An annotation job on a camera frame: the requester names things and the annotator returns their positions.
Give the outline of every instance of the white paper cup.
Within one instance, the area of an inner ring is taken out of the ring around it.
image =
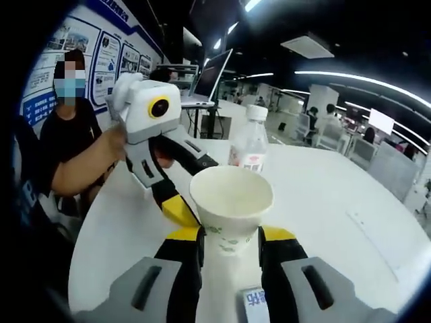
[[[215,166],[195,176],[190,195],[211,244],[223,255],[245,249],[273,204],[270,183],[257,173],[237,166]]]

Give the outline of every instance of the black ceiling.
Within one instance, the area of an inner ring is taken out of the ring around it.
[[[192,0],[150,2],[163,24],[178,25],[179,22],[186,26],[202,41],[208,55],[216,55],[221,50],[214,50],[212,46],[223,36],[220,30],[227,29],[230,22],[225,21],[226,15],[218,15],[222,11],[214,9],[214,3],[220,6],[218,0],[197,1],[212,7],[211,13],[219,17],[209,24],[213,28],[201,33],[189,19]],[[181,2],[181,9],[167,10],[174,2]],[[363,81],[294,74],[297,70],[311,70],[361,75],[396,85],[431,102],[431,23],[427,1],[261,0],[248,13],[243,9],[248,0],[232,2],[235,3],[233,10],[238,11],[233,16],[238,17],[239,24],[227,38],[226,48],[234,48],[235,52],[227,69],[242,75],[272,72],[273,77],[253,81],[280,88],[307,91],[312,83],[338,83],[365,89],[377,95],[330,85],[340,93],[340,104],[351,101],[376,108],[431,139],[431,123],[411,111],[431,120],[431,109],[403,94]],[[335,58],[308,60],[280,46],[281,42],[308,32],[326,42]],[[409,133],[403,134],[415,140]]]

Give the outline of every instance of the cup rim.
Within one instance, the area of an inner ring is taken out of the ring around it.
[[[213,167],[217,167],[217,168],[236,168],[238,170],[241,170],[241,172],[247,172],[249,174],[252,174],[252,175],[254,175],[256,177],[259,177],[260,179],[263,179],[264,182],[266,183],[266,185],[268,185],[268,187],[269,187],[269,189],[271,191],[271,203],[267,207],[265,207],[263,209],[260,209],[260,210],[254,212],[254,213],[252,213],[250,215],[241,215],[241,217],[229,217],[227,215],[222,215],[222,214],[219,214],[219,213],[216,213],[216,212],[212,212],[214,215],[217,215],[218,217],[223,217],[223,218],[226,218],[226,219],[235,219],[235,218],[238,218],[238,219],[249,219],[249,218],[257,217],[257,216],[261,215],[262,213],[266,212],[268,209],[270,209],[273,206],[273,203],[274,203],[274,191],[273,191],[273,187],[272,187],[271,183],[269,183],[266,178],[264,178],[262,175],[260,175],[258,173],[255,173],[255,172],[253,172],[251,170],[247,170],[247,169],[242,168],[242,167],[232,166],[232,165],[212,166],[212,167],[205,168],[204,170],[201,170],[200,172],[198,172],[197,174],[195,174],[192,177],[192,179],[190,181],[190,184],[189,184],[189,193],[190,193],[191,198],[193,199],[193,202],[195,202],[195,199],[193,198],[193,194],[192,194],[192,185],[193,185],[193,180],[194,180],[195,176],[198,175],[198,174],[200,174],[200,173],[202,173],[202,172],[206,172],[206,171],[210,170]]]

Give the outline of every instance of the small screen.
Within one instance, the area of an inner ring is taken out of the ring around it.
[[[204,66],[199,81],[195,87],[195,93],[201,96],[207,96],[211,100],[214,88],[217,85],[217,80],[223,71],[223,66],[229,57],[231,50],[224,52],[210,59]]]
[[[371,109],[368,124],[390,135],[392,133],[394,120],[382,112]]]

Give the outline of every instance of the ceiling light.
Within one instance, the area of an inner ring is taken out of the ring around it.
[[[214,49],[219,49],[221,44],[222,44],[222,39],[220,38],[220,39],[216,42],[216,44],[214,45]]]
[[[417,143],[414,143],[413,141],[408,139],[405,135],[402,135],[401,133],[395,130],[392,130],[392,132],[395,133],[398,137],[401,137],[402,139],[406,140],[407,142],[411,143],[413,146],[418,148],[422,153],[424,153],[425,156],[428,155],[428,153],[425,150],[423,150]]]
[[[272,75],[274,75],[274,73],[253,74],[250,76],[246,76],[246,78],[249,79],[250,77],[272,76]]]
[[[358,109],[363,109],[363,110],[365,110],[365,111],[371,111],[370,109],[367,109],[367,108],[365,108],[364,106],[359,106],[359,105],[357,105],[357,104],[354,104],[354,103],[351,103],[351,102],[346,102],[346,104],[348,104],[349,106],[353,106],[353,107],[355,107],[355,108],[358,108]],[[425,143],[427,146],[429,146],[430,145],[430,143],[429,142],[427,142],[427,140],[425,140],[423,137],[421,137],[421,136],[419,136],[417,133],[415,133],[413,130],[411,130],[411,129],[409,129],[409,128],[407,128],[406,126],[404,126],[403,124],[401,124],[401,123],[399,123],[399,122],[397,122],[397,121],[395,121],[394,122],[397,126],[399,126],[399,127],[401,127],[401,128],[403,128],[404,130],[406,130],[406,131],[408,131],[409,133],[411,133],[413,136],[415,136],[416,138],[418,138],[420,141],[422,141],[423,143]]]
[[[250,10],[253,9],[259,2],[261,2],[261,0],[250,0],[245,5],[245,11],[250,12]]]
[[[359,105],[351,103],[351,102],[346,102],[346,104],[348,104],[349,106],[353,106],[354,108],[358,108],[358,109],[365,110],[365,111],[368,111],[368,112],[371,111],[371,109],[367,109],[364,106],[359,106]]]
[[[405,94],[406,96],[409,96],[410,98],[424,104],[425,106],[431,108],[431,103],[425,101],[424,99],[422,99],[421,97],[408,92],[405,89],[401,89],[400,87],[382,82],[382,81],[378,81],[376,79],[370,79],[368,77],[363,77],[363,76],[357,76],[357,75],[350,75],[350,74],[344,74],[344,73],[336,73],[336,72],[322,72],[322,71],[295,71],[295,74],[307,74],[307,75],[328,75],[328,76],[338,76],[338,77],[347,77],[348,79],[357,79],[359,81],[365,81],[365,82],[369,82],[369,83],[373,83],[373,84],[377,84],[377,85],[381,85],[384,87],[387,87],[388,89],[393,89],[394,91],[397,91],[399,93]]]
[[[285,92],[292,92],[292,93],[299,93],[299,94],[308,94],[308,95],[310,95],[310,92],[297,91],[297,90],[295,90],[295,89],[283,89],[282,91],[285,91]]]
[[[235,29],[236,25],[238,25],[238,22],[236,22],[235,24],[233,24],[229,27],[228,34],[230,34],[233,31],[233,29]]]

